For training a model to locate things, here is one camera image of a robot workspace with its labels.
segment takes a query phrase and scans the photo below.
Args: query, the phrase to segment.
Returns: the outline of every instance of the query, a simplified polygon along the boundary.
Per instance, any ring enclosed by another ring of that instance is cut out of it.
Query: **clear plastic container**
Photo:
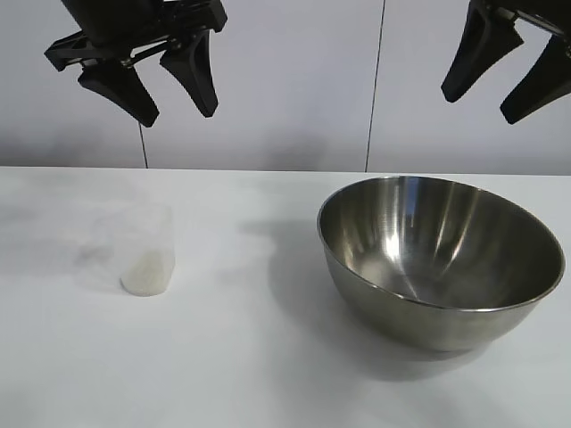
[[[111,249],[109,273],[136,296],[165,292],[175,267],[172,209],[138,204],[102,218],[97,233]]]

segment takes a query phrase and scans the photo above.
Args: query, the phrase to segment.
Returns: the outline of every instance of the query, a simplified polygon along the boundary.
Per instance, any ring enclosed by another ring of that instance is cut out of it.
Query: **bowl rim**
[[[502,307],[497,307],[497,308],[454,308],[452,306],[437,305],[437,304],[430,303],[430,302],[423,301],[423,300],[416,300],[416,299],[413,299],[413,298],[406,296],[404,294],[400,294],[398,292],[392,292],[390,290],[387,290],[384,287],[381,287],[379,285],[376,285],[376,284],[370,282],[368,279],[359,275],[354,270],[348,268],[341,260],[339,260],[337,258],[337,256],[331,250],[331,248],[329,247],[329,245],[327,244],[327,242],[323,236],[323,233],[321,231],[321,217],[323,215],[323,211],[325,210],[327,205],[338,194],[348,190],[351,187],[354,187],[357,185],[363,185],[364,183],[371,182],[371,181],[384,181],[384,180],[391,180],[391,179],[392,180],[399,180],[399,179],[403,179],[403,178],[419,178],[419,179],[429,180],[429,181],[439,181],[439,182],[443,182],[443,183],[452,183],[455,185],[464,185],[464,186],[469,187],[471,189],[477,190],[478,192],[489,194],[494,198],[499,198],[500,200],[507,202],[512,207],[514,207],[518,210],[521,210],[524,214],[529,216],[532,221],[537,223],[538,226],[540,226],[545,232],[547,232],[548,236],[551,238],[551,240],[555,243],[555,245],[557,247],[557,250],[559,252],[559,257],[561,259],[561,266],[559,268],[559,274],[558,274],[557,278],[553,281],[553,284],[549,288],[547,288],[544,292],[538,294],[537,296],[533,297],[532,299],[521,301],[521,302],[516,303],[514,305],[502,306]],[[555,236],[555,234],[553,234],[553,232],[551,232],[551,230],[540,219],[538,219],[534,214],[532,214],[531,212],[529,212],[525,208],[517,205],[515,202],[512,202],[509,199],[506,199],[503,196],[500,196],[496,193],[490,192],[488,190],[482,189],[482,188],[474,186],[474,185],[468,185],[466,183],[461,183],[460,181],[449,180],[446,178],[396,174],[396,175],[392,175],[392,176],[379,176],[379,177],[366,178],[364,180],[356,181],[356,182],[351,183],[349,185],[345,185],[342,188],[331,193],[325,199],[325,201],[321,204],[321,207],[319,208],[318,217],[317,217],[317,226],[318,226],[319,239],[321,240],[321,243],[323,244],[326,252],[329,254],[329,256],[331,256],[333,258],[335,263],[337,263],[342,269],[346,270],[348,273],[350,273],[354,276],[357,276],[364,284],[366,284],[367,286],[369,286],[371,288],[374,288],[375,290],[379,290],[380,292],[385,292],[389,295],[392,295],[393,297],[396,297],[396,298],[401,299],[401,300],[408,301],[410,303],[414,303],[414,304],[419,305],[419,306],[428,307],[428,308],[432,308],[432,309],[438,309],[438,310],[464,312],[464,313],[484,313],[484,312],[485,313],[491,313],[491,312],[502,312],[502,311],[506,311],[506,310],[510,310],[510,309],[517,309],[517,308],[522,308],[525,306],[532,305],[534,303],[539,302],[540,300],[545,298],[547,295],[551,294],[553,292],[553,290],[555,290],[558,287],[559,283],[561,282],[561,279],[563,279],[563,275],[565,274],[565,269],[566,269],[566,265],[567,265],[566,259],[565,259],[565,253],[563,252],[563,248],[561,247],[561,243],[557,239],[557,236]]]

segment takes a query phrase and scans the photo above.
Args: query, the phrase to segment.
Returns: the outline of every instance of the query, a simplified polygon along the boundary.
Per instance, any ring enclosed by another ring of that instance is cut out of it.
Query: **white table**
[[[348,312],[316,232],[363,174],[0,169],[0,426],[568,427],[571,284],[484,350],[427,355]],[[571,177],[448,176],[571,251]],[[90,276],[94,222],[169,204],[178,264],[137,298]]]

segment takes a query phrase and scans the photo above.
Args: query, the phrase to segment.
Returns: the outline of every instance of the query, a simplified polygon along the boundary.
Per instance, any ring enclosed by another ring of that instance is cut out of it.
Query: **black robotic gripper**
[[[47,59],[58,71],[80,63],[79,84],[113,101],[150,127],[159,115],[134,65],[164,52],[160,64],[205,116],[218,98],[212,83],[209,35],[223,29],[220,0],[62,0],[81,31],[54,42]],[[133,51],[145,47],[137,54]]]
[[[458,101],[494,63],[524,43],[514,27],[517,19],[549,31],[551,39],[501,105],[508,123],[571,93],[571,0],[471,0],[456,58],[442,85],[449,102]]]

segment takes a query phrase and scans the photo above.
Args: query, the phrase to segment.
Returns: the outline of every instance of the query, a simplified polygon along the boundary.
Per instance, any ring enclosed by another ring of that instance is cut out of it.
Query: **stainless steel bowl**
[[[393,338],[468,350],[510,331],[558,285],[550,230],[500,196],[428,177],[373,178],[333,194],[318,219],[334,282]]]

